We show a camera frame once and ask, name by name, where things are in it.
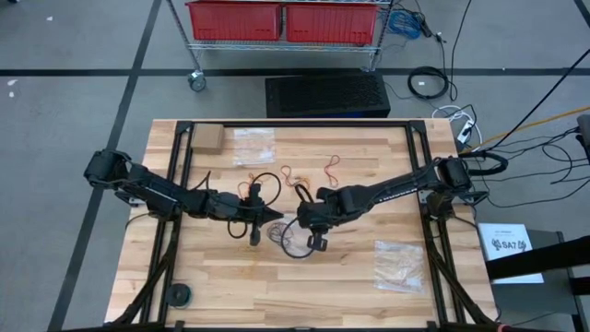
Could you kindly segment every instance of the metal wire shelving cart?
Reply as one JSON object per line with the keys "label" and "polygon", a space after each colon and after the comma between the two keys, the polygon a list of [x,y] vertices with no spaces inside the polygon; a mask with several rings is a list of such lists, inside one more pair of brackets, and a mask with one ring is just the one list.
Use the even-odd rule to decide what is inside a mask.
{"label": "metal wire shelving cart", "polygon": [[381,53],[384,36],[387,30],[387,24],[393,10],[395,0],[238,0],[247,2],[279,2],[279,3],[329,3],[329,4],[371,4],[386,6],[385,19],[382,25],[375,25],[379,33],[369,45],[358,45],[353,43],[327,43],[327,42],[290,42],[287,41],[283,32],[279,41],[194,41],[191,42],[184,30],[183,23],[172,0],[166,0],[172,13],[172,17],[178,31],[183,38],[184,46],[188,51],[195,71],[188,77],[188,83],[193,91],[199,92],[205,88],[207,81],[203,69],[199,64],[199,59],[204,50],[226,50],[226,51],[299,51],[299,52],[339,52],[339,53],[366,53],[369,56],[369,70],[375,70],[377,60]]}

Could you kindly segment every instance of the yellow cable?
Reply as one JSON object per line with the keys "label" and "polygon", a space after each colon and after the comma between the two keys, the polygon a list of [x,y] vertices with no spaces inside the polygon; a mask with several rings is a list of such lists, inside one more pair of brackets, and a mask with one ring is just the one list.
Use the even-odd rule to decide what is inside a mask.
{"label": "yellow cable", "polygon": [[[514,130],[514,132],[516,133],[516,132],[519,132],[521,130],[525,130],[527,128],[534,127],[536,125],[546,124],[547,122],[550,122],[550,121],[553,121],[553,120],[557,120],[557,119],[560,119],[560,118],[565,117],[565,116],[569,116],[569,115],[573,115],[573,114],[577,114],[577,113],[582,113],[582,112],[589,111],[589,110],[590,110],[590,106],[586,106],[586,107],[581,107],[581,108],[578,108],[578,109],[575,109],[573,111],[569,111],[569,112],[566,112],[566,113],[557,114],[555,116],[551,116],[550,118],[547,118],[547,119],[544,119],[544,120],[540,120],[540,121],[534,122],[532,124],[523,125],[522,127]],[[476,146],[474,146],[472,148],[465,149],[465,150],[463,150],[461,152],[470,152],[474,148],[479,148],[481,146],[485,146],[486,144],[488,144],[491,141],[495,141],[496,139],[504,138],[506,135],[508,135],[508,132],[498,134],[498,135],[496,135],[496,136],[494,136],[494,137],[492,137],[490,139],[487,139],[485,142],[483,142],[483,143],[481,143],[479,145],[476,145]]]}

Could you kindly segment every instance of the power strip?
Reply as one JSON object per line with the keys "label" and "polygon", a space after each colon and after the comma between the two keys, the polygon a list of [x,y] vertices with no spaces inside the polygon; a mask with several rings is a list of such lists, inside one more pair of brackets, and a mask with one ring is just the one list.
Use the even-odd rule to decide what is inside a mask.
{"label": "power strip", "polygon": [[457,140],[463,144],[465,144],[467,142],[467,140],[469,139],[469,136],[471,135],[471,128],[473,128],[473,125],[475,124],[475,122],[473,120],[467,120],[467,122],[465,123],[465,125],[463,126],[463,129],[461,129],[461,133],[459,133],[459,135],[457,136]]}

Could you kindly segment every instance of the rubber band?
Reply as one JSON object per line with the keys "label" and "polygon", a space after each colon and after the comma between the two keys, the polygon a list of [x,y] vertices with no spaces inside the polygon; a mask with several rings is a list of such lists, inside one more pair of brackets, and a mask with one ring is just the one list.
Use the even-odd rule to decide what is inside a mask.
{"label": "rubber band", "polygon": [[[241,188],[242,188],[242,185],[243,185],[243,184],[246,184],[246,185],[248,185],[248,193],[250,193],[250,186],[252,185],[252,181],[253,181],[253,180],[254,180],[256,177],[254,176],[254,174],[252,174],[252,173],[248,173],[248,178],[250,179],[249,181],[242,181],[242,182],[240,182],[240,183],[238,184],[238,196],[239,196],[241,199],[243,199],[244,197],[246,197],[246,195],[242,194],[242,190],[241,190]],[[263,184],[263,183],[264,183],[264,181],[262,181],[262,179],[258,179],[258,180],[256,180],[256,181],[257,181],[258,183],[260,183],[260,184]]]}
{"label": "rubber band", "polygon": [[328,169],[329,169],[330,167],[332,167],[332,166],[334,166],[334,165],[338,164],[339,162],[340,162],[340,156],[338,156],[338,155],[333,155],[332,157],[330,157],[330,163],[328,163],[328,164],[327,164],[327,165],[325,165],[325,167],[324,167],[324,172],[325,172],[325,175],[327,175],[327,176],[328,176],[328,181],[329,181],[329,183],[330,183],[330,187],[332,187],[332,188],[338,188],[338,186],[339,186],[339,181],[338,181],[338,179],[337,179],[337,178],[336,178],[334,175],[330,174],[330,172],[328,171]]}
{"label": "rubber band", "polygon": [[244,194],[242,194],[242,185],[246,184],[248,186],[248,192],[250,192],[250,183],[246,182],[246,181],[242,181],[238,184],[238,196],[240,197],[240,199],[244,198]]}
{"label": "rubber band", "polygon": [[292,169],[289,165],[283,165],[280,167],[280,172],[285,175],[285,185],[288,187],[294,187],[297,184],[303,184],[303,186],[307,189],[310,188],[310,181],[307,178],[295,176],[295,183],[293,183],[291,178]]}

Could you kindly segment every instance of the wooden table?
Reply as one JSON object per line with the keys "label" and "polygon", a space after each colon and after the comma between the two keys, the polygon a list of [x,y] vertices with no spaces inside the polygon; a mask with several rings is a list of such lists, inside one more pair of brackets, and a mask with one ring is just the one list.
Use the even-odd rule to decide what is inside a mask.
{"label": "wooden table", "polygon": [[[448,121],[428,119],[425,123],[432,156],[456,155]],[[149,134],[143,164],[161,176],[166,176],[175,125],[173,120],[156,120]],[[334,154],[341,162],[331,170],[341,185],[375,184],[411,171],[401,128],[280,127],[275,129],[274,163],[239,167],[233,164],[237,144],[233,133],[234,129],[225,129],[221,155],[193,156],[188,187],[211,170],[212,188],[236,193],[237,184],[247,181],[250,172],[280,174],[281,166],[289,165],[293,175],[310,179],[315,192],[329,185],[324,166]],[[181,147],[177,183],[185,144]],[[276,189],[277,185],[268,181],[263,184],[262,196],[267,201]],[[299,202],[294,190],[284,186],[271,208],[293,214]],[[472,220],[467,207],[455,207],[455,211],[459,217]],[[144,207],[134,208],[131,217],[144,212]],[[234,232],[241,231],[241,225],[235,227]],[[146,281],[155,230],[156,222],[150,217],[136,219],[127,229],[106,321],[121,314]],[[247,236],[231,239],[224,222],[184,216],[174,282],[188,284],[194,298],[185,310],[171,308],[167,324],[184,320],[187,326],[424,327],[427,321],[437,321],[426,257],[424,293],[374,287],[375,241],[424,246],[415,195],[381,204],[359,220],[334,228],[328,234],[327,252],[305,260],[285,256],[266,238],[265,230],[263,227],[260,244],[251,247]],[[474,228],[451,219],[448,231],[459,281],[482,310],[495,318]],[[450,291],[445,282],[442,285],[447,313],[453,320]],[[160,291],[158,285],[151,320],[157,316]]]}

